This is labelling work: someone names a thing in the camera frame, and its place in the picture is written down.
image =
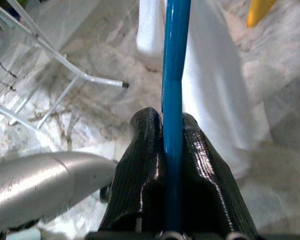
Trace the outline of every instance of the white metal stand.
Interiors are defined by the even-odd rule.
[[[20,110],[25,106],[25,104],[30,100],[36,90],[40,87],[40,85],[47,80],[46,77],[43,77],[32,90],[28,94],[28,96],[22,101],[22,103],[16,108],[16,114],[11,114],[12,112],[6,111],[6,109],[0,105],[0,113],[11,117],[12,120],[9,122],[10,125],[15,124],[16,122],[20,122],[21,124],[29,127],[32,130],[38,130],[47,120],[47,118],[55,111],[57,105],[60,101],[65,97],[68,91],[72,88],[74,83],[83,78],[84,80],[92,81],[95,83],[113,85],[122,88],[128,88],[129,84],[127,82],[111,80],[107,78],[91,76],[80,69],[78,69],[75,65],[69,62],[66,57],[62,56],[58,51],[56,51],[51,43],[48,41],[44,33],[40,30],[40,28],[35,24],[34,20],[26,13],[26,11],[22,8],[22,6],[17,2],[17,0],[8,0],[11,6],[18,12],[18,14],[22,17],[23,21],[29,26],[30,29],[22,25],[16,19],[14,19],[10,14],[8,14],[4,9],[0,7],[0,20],[5,22],[8,26],[13,28],[17,28],[22,31],[25,35],[29,36],[34,42],[36,42],[39,46],[41,46],[45,51],[47,51],[51,56],[53,56],[58,62],[67,67],[70,71],[72,71],[76,76],[71,81],[71,83],[66,87],[66,89],[61,93],[59,98],[55,101],[53,106],[49,109],[49,111],[44,115],[44,117],[40,120],[37,127],[33,127],[30,123],[22,120],[16,114],[20,112]]]
[[[36,136],[38,137],[39,141],[43,141],[44,145],[47,145],[52,152],[59,152],[61,151],[61,148],[53,142],[53,140],[44,132],[42,132],[40,129],[35,128],[32,126],[32,124],[27,121],[26,119],[23,119],[22,117],[18,116],[14,112],[8,110],[6,107],[2,106],[0,104],[0,114],[3,114],[7,117],[16,119],[19,123],[21,123],[23,126],[27,127],[28,129],[32,130],[35,132]]]

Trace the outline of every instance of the marble floor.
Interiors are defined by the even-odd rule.
[[[252,167],[238,180],[240,190],[260,232],[300,234],[300,0],[278,0],[254,29],[245,26],[248,0],[218,1],[241,56],[255,122]],[[43,131],[63,151],[119,160],[131,140],[132,115],[147,106],[160,112],[161,105],[162,73],[136,51],[138,1],[30,1],[27,11],[80,69],[130,84],[122,89],[79,81]],[[16,89],[0,84],[0,103],[10,109],[56,64],[19,32],[13,37],[1,59],[18,78],[0,70],[0,79]],[[21,116],[36,125],[73,77],[58,66]],[[0,116],[0,162],[50,150],[32,131],[8,122]],[[46,239],[79,239],[97,230],[105,208],[96,192],[39,227]]]

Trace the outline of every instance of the blue pole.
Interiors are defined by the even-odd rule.
[[[168,0],[164,41],[162,111],[167,159],[165,230],[181,232],[182,75],[191,0]]]

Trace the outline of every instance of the silver metal tube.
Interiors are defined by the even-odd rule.
[[[91,81],[91,82],[95,82],[95,83],[124,87],[124,82],[122,82],[122,81],[111,80],[111,79],[107,79],[107,78],[102,78],[102,77],[88,75],[87,73],[79,70],[71,62],[69,62],[68,60],[66,60],[61,54],[59,54],[53,48],[51,48],[48,45],[46,45],[46,43],[43,42],[40,38],[36,38],[34,36],[32,36],[32,38],[36,42],[38,42],[45,50],[47,50],[48,52],[50,52],[55,59],[57,59],[60,63],[62,63],[64,66],[66,66],[69,70],[71,70],[75,74],[79,75],[81,78],[83,78],[85,80],[88,80],[88,81]]]
[[[51,220],[108,186],[116,164],[83,152],[42,153],[0,163],[0,233]]]
[[[79,76],[76,76],[73,78],[73,80],[70,82],[70,84],[65,88],[65,90],[61,93],[61,95],[56,99],[55,103],[52,105],[52,107],[49,109],[49,111],[44,115],[44,117],[39,121],[37,125],[37,129],[40,129],[41,126],[45,123],[46,119],[55,111],[56,107],[60,103],[60,101],[65,97],[65,95],[69,92],[69,90],[73,87],[73,85],[76,83],[76,81],[79,79]]]
[[[5,108],[2,105],[0,105],[0,114],[8,116],[9,118],[16,119],[18,122],[20,122],[21,124],[23,124],[28,129],[33,130],[35,132],[37,131],[37,129],[34,126],[32,126],[29,121],[27,121],[27,120],[19,117],[17,114],[15,114],[14,112],[8,110],[7,108]]]

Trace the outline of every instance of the black plastic part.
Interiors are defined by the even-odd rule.
[[[105,186],[100,189],[100,201],[102,203],[108,203],[110,199],[110,191],[111,187],[110,186]]]
[[[124,81],[124,82],[122,83],[122,87],[127,89],[127,88],[129,87],[129,84],[128,84],[127,82]]]
[[[263,234],[260,239],[262,239],[262,240],[300,240],[300,235]]]
[[[6,236],[7,236],[6,231],[5,232],[1,232],[1,234],[0,234],[0,240],[6,240]]]
[[[152,240],[152,233],[136,233],[132,231],[99,231],[90,232],[85,240]]]
[[[228,165],[216,152],[196,120],[183,114],[182,224],[188,236],[257,231]]]
[[[131,119],[135,136],[116,167],[100,231],[159,232],[164,227],[165,156],[162,123],[153,108]]]
[[[14,232],[17,232],[17,231],[22,231],[24,229],[29,229],[29,228],[33,227],[34,225],[36,225],[39,221],[40,221],[39,219],[31,220],[31,221],[28,221],[25,224],[20,225],[20,226],[10,228],[10,230],[12,230]]]

